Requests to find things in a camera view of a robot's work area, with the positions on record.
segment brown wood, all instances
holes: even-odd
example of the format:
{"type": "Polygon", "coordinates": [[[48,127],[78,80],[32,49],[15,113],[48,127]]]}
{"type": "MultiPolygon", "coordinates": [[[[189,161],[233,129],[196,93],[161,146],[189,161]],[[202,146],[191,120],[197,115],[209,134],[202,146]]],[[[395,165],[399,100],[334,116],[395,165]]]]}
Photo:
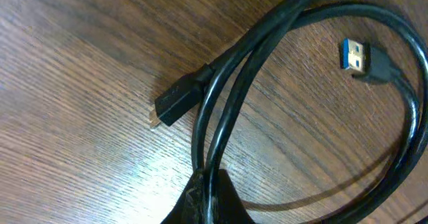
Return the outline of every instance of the brown wood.
{"type": "MultiPolygon", "coordinates": [[[[150,130],[150,105],[281,0],[0,0],[0,223],[159,223],[191,175],[196,109],[150,130]]],[[[314,5],[343,0],[319,0],[314,5]]],[[[401,11],[428,40],[428,0],[401,11]]],[[[388,49],[392,31],[343,17],[287,34],[249,91],[222,165],[258,223],[337,210],[378,177],[404,108],[392,86],[338,69],[345,37],[388,49]]],[[[225,88],[208,131],[212,137],[225,88]]],[[[364,223],[428,214],[428,155],[364,223]]]]}

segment wooden table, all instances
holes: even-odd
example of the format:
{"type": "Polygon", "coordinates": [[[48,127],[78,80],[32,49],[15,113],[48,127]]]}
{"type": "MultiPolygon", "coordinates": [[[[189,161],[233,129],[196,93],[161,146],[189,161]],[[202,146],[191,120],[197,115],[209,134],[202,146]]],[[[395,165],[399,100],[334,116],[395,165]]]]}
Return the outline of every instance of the wooden table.
{"type": "MultiPolygon", "coordinates": [[[[280,1],[0,0],[0,223],[162,221],[192,172],[197,110],[150,130],[150,105],[280,1]]],[[[333,1],[344,0],[313,6],[333,1]]],[[[428,0],[364,1],[400,11],[428,41],[428,0]]],[[[339,70],[345,37],[385,47],[420,88],[409,49],[374,21],[343,17],[287,34],[257,75],[222,162],[258,223],[337,210],[381,176],[397,145],[399,93],[339,70]]],[[[426,216],[427,168],[425,154],[363,222],[426,216]]]]}

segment black cable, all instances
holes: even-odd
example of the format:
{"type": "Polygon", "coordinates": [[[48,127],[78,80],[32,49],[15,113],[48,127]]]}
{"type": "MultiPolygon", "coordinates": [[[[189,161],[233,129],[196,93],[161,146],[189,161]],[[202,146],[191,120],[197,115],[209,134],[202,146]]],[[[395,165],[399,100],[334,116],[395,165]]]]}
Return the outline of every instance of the black cable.
{"type": "Polygon", "coordinates": [[[252,51],[232,87],[207,156],[204,187],[204,218],[206,223],[215,222],[215,197],[217,195],[215,185],[219,164],[247,91],[255,75],[281,38],[288,31],[295,28],[346,15],[377,20],[395,30],[407,42],[418,59],[422,76],[423,104],[419,127],[419,109],[413,89],[404,78],[393,81],[407,105],[407,121],[409,124],[406,130],[406,139],[403,141],[399,153],[384,179],[367,195],[323,221],[350,223],[366,217],[398,188],[423,154],[428,140],[428,116],[426,113],[428,103],[428,61],[426,47],[421,37],[402,17],[381,7],[351,3],[329,5],[302,12],[303,8],[311,1],[313,0],[285,0],[256,23],[236,45],[228,49],[210,65],[215,72],[206,89],[193,129],[192,163],[195,170],[203,168],[205,133],[218,96],[240,61],[252,51]]]}

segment tabletop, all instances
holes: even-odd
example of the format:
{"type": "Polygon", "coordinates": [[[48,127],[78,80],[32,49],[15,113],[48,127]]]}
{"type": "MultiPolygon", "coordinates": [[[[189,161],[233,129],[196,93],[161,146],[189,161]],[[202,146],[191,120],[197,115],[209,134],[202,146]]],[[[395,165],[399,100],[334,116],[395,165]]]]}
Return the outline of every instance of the tabletop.
{"type": "MultiPolygon", "coordinates": [[[[280,1],[0,0],[0,223],[160,223],[192,173],[197,108],[151,130],[154,99],[280,1]]],[[[311,7],[336,1],[352,0],[311,7]]],[[[359,1],[398,11],[428,40],[428,0],[359,1]]],[[[399,93],[339,69],[345,37],[385,48],[419,89],[415,58],[379,23],[341,17],[289,32],[251,86],[221,163],[258,223],[341,208],[382,177],[396,149],[399,93]]],[[[426,216],[425,168],[427,153],[363,223],[426,216]]]]}

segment cable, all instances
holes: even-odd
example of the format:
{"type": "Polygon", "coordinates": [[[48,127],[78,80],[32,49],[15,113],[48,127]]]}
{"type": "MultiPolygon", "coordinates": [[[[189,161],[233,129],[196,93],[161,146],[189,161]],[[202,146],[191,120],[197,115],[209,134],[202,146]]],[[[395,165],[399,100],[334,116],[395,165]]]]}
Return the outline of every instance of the cable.
{"type": "Polygon", "coordinates": [[[422,38],[410,23],[382,7],[364,3],[341,3],[304,11],[313,1],[282,1],[266,13],[234,46],[209,65],[183,76],[155,100],[155,109],[150,113],[150,121],[154,123],[151,126],[160,122],[170,126],[201,101],[193,127],[191,157],[194,173],[203,173],[204,223],[218,222],[216,186],[219,166],[249,87],[277,44],[293,29],[333,17],[355,16],[373,19],[390,27],[405,40],[417,58],[422,79],[423,99],[420,107],[409,81],[385,52],[370,44],[361,44],[349,39],[344,41],[342,67],[355,70],[356,80],[370,84],[392,83],[400,92],[406,106],[405,127],[397,155],[383,179],[368,193],[330,214],[321,222],[356,223],[365,218],[400,186],[425,150],[428,142],[428,55],[422,38]],[[230,75],[249,53],[230,91],[204,166],[205,135],[214,105],[230,75]]]}
{"type": "MultiPolygon", "coordinates": [[[[419,111],[417,99],[414,94],[411,94],[410,86],[406,85],[407,81],[400,80],[395,82],[396,87],[401,91],[403,99],[406,101],[408,106],[408,121],[409,132],[408,138],[404,141],[400,147],[399,153],[393,162],[393,165],[386,173],[384,179],[367,195],[351,205],[348,205],[341,212],[323,220],[326,222],[340,223],[340,222],[357,222],[362,218],[366,217],[369,213],[374,211],[389,195],[394,192],[398,186],[405,180],[407,175],[413,170],[417,161],[427,144],[427,83],[428,83],[428,62],[427,53],[425,52],[425,44],[423,40],[417,35],[416,31],[408,24],[403,18],[391,13],[390,11],[366,4],[342,4],[342,5],[329,5],[326,7],[319,7],[311,9],[301,13],[298,18],[297,14],[302,9],[301,6],[294,7],[294,11],[287,15],[281,16],[284,20],[282,23],[275,26],[275,29],[271,30],[270,33],[264,37],[263,40],[257,43],[256,47],[252,49],[252,53],[240,71],[235,84],[232,87],[229,98],[226,102],[223,114],[220,122],[218,123],[217,129],[214,133],[214,137],[211,142],[209,153],[207,156],[207,167],[206,171],[206,183],[205,183],[205,221],[212,223],[215,221],[214,203],[213,199],[216,196],[215,183],[217,178],[217,172],[219,170],[219,164],[221,161],[222,154],[225,150],[227,141],[229,140],[231,131],[239,114],[239,110],[243,104],[243,100],[247,94],[247,91],[261,68],[269,54],[273,51],[279,40],[283,38],[285,33],[291,29],[303,27],[307,24],[311,24],[317,21],[322,21],[331,17],[340,17],[345,15],[369,17],[377,20],[393,30],[395,30],[413,50],[419,60],[419,69],[421,70],[423,80],[423,111],[421,117],[421,124],[417,127],[419,121],[419,111]]],[[[257,28],[264,28],[262,23],[258,23],[250,31],[258,32],[257,28]]],[[[200,163],[203,151],[201,152],[201,146],[203,149],[203,143],[205,141],[205,133],[207,129],[207,123],[209,116],[212,113],[213,106],[217,101],[218,95],[225,85],[225,81],[228,79],[232,71],[236,68],[237,64],[241,60],[241,57],[245,56],[246,52],[235,53],[235,49],[245,49],[240,45],[245,45],[245,41],[238,41],[237,45],[227,50],[223,55],[227,58],[234,58],[233,60],[225,60],[225,57],[221,55],[211,65],[215,70],[214,76],[208,86],[207,93],[199,109],[199,115],[195,121],[195,127],[193,131],[193,159],[196,159],[197,168],[202,166],[200,163]]]]}

